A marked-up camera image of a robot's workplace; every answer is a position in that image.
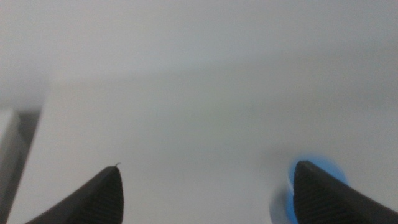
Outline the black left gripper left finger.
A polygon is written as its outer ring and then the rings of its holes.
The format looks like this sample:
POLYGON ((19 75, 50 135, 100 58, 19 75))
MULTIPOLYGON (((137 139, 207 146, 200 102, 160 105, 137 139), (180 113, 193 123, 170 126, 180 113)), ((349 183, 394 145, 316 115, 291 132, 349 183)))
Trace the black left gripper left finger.
POLYGON ((123 183, 117 166, 107 166, 71 195, 28 224, 121 224, 123 183))

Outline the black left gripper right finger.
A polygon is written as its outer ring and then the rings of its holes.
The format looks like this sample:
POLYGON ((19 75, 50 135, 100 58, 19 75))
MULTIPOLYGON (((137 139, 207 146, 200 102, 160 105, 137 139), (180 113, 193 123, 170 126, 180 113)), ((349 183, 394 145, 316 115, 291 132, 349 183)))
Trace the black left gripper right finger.
POLYGON ((294 213, 305 224, 397 224, 397 212, 370 199, 310 161, 294 172, 294 213))

